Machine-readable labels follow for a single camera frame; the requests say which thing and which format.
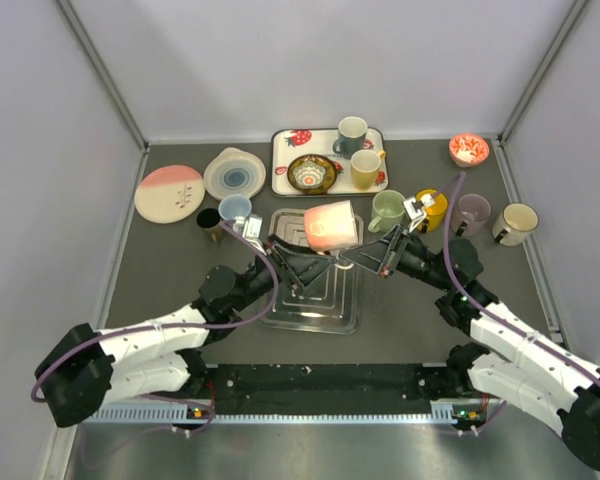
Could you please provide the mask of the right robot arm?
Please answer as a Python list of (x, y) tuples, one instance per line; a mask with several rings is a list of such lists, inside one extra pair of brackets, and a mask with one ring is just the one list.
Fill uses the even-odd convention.
[(477, 390), (515, 406), (600, 472), (600, 366), (554, 343), (486, 289), (469, 240), (448, 240), (434, 254), (418, 236), (396, 227), (339, 256), (380, 277), (400, 272), (443, 291), (435, 303), (439, 314), (471, 339), (449, 354), (449, 388), (461, 396)]

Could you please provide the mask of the lilac purple mug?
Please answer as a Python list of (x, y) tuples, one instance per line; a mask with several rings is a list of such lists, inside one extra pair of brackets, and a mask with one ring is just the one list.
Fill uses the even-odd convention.
[(456, 237), (472, 237), (485, 226), (492, 213), (491, 203), (483, 196), (461, 196), (452, 211), (450, 230)]

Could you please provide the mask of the pink and white mug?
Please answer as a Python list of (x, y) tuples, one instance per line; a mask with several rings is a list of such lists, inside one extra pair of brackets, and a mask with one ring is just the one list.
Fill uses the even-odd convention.
[(318, 255), (334, 255), (335, 267), (350, 270), (354, 264), (339, 260), (339, 252), (359, 244), (353, 206), (349, 200), (319, 205), (304, 213), (308, 247)]

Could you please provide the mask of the yellow and black mug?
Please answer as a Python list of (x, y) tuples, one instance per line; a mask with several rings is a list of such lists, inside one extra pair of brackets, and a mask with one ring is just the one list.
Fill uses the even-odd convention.
[(421, 199), (424, 194), (435, 196), (435, 204), (426, 209), (428, 223), (420, 225), (417, 229), (417, 231), (421, 233), (428, 233), (440, 226), (448, 210), (449, 203), (444, 194), (439, 193), (434, 189), (421, 190), (415, 197)]

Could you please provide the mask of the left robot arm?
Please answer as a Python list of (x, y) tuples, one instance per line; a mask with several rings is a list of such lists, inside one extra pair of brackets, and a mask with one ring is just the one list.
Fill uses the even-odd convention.
[(252, 251), (246, 271), (210, 269), (197, 298), (163, 316), (116, 329), (71, 328), (36, 368), (32, 400), (68, 428), (120, 400), (200, 394), (207, 382), (201, 347), (246, 325), (240, 312), (262, 297), (274, 298), (283, 285), (307, 287), (336, 262), (276, 236)]

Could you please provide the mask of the light green mug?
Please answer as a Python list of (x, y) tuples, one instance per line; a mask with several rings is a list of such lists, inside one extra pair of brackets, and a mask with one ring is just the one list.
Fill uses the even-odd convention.
[(405, 197), (398, 191), (384, 190), (376, 194), (372, 200), (368, 231), (386, 233), (400, 224), (405, 215), (404, 201)]

